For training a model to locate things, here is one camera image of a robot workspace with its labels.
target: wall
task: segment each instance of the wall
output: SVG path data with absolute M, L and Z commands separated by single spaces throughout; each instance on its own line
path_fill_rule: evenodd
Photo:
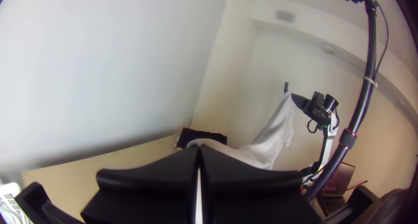
M 339 138 L 351 119 L 362 83 L 361 73 L 349 66 L 316 47 L 262 32 L 231 117 L 229 144 L 236 147 L 251 142 L 277 107 L 285 82 L 290 83 L 292 93 L 311 98 L 314 91 L 319 91 L 339 101 Z M 274 169 L 298 170 L 319 158 L 322 134 L 310 134 L 306 129 L 308 120 L 294 106 L 292 145 L 282 150 Z M 395 188 L 409 187 L 417 144 L 415 129 L 404 114 L 375 91 L 356 145 L 344 160 L 357 167 L 351 184 L 368 180 L 366 186 L 378 196 Z
M 363 4 L 354 4 L 345 0 L 286 0 L 309 6 L 343 19 L 357 28 L 367 32 L 367 17 L 364 12 Z M 418 79 L 418 55 L 415 48 L 412 34 L 409 30 L 406 19 L 404 18 L 396 0 L 378 0 L 382 6 L 389 23 L 390 40 L 389 49 L 393 52 L 415 75 Z M 381 11 L 377 16 L 378 40 L 381 43 L 386 41 L 386 27 Z
M 225 0 L 3 0 L 0 170 L 191 122 Z
M 191 128 L 226 133 L 256 39 L 250 19 L 254 0 L 227 0 L 210 54 Z
M 277 19 L 277 11 L 293 14 L 294 20 Z M 336 56 L 364 73 L 368 33 L 344 19 L 285 0 L 256 0 L 252 19 L 261 30 L 274 31 L 318 48 L 329 44 L 334 47 Z M 378 53 L 383 47 L 377 42 Z M 402 110 L 418 128 L 418 81 L 391 50 L 386 52 L 377 82 L 400 103 Z

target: white cloth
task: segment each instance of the white cloth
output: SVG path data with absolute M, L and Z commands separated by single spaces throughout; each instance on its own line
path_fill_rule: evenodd
M 267 125 L 259 132 L 250 145 L 233 149 L 215 140 L 201 138 L 189 142 L 187 147 L 191 145 L 206 145 L 254 167 L 272 170 L 274 161 L 283 146 L 290 146 L 292 137 L 292 99 L 290 93 L 287 92 Z

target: red ring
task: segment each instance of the red ring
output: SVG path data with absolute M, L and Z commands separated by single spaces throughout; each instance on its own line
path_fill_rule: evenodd
M 353 135 L 354 137 L 357 137 L 357 134 L 355 134 L 355 133 L 353 133 L 351 130 L 349 130 L 349 129 L 345 129 L 345 130 L 347 130 L 351 135 Z

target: table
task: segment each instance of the table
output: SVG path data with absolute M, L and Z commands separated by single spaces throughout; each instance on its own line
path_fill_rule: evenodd
M 81 211 L 99 190 L 97 171 L 141 167 L 162 159 L 177 152 L 175 138 L 173 135 L 83 160 L 24 171 L 23 185 L 40 183 L 56 207 L 82 221 Z

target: camera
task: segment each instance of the camera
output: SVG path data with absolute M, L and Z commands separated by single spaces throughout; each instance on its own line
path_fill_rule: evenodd
M 299 109 L 318 124 L 317 127 L 320 130 L 331 124 L 331 114 L 338 106 L 337 100 L 331 95 L 324 96 L 316 91 L 311 100 L 297 94 L 292 94 L 292 100 Z

